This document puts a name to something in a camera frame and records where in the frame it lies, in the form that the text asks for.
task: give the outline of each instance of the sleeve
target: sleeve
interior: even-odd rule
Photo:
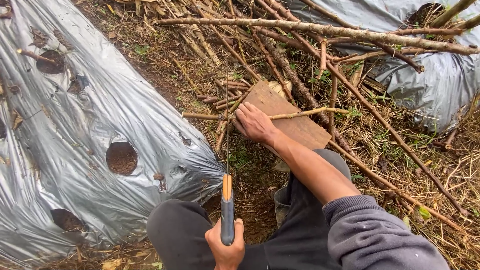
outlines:
[[[373,197],[344,197],[324,206],[328,251],[343,270],[449,270],[437,248],[414,235]]]

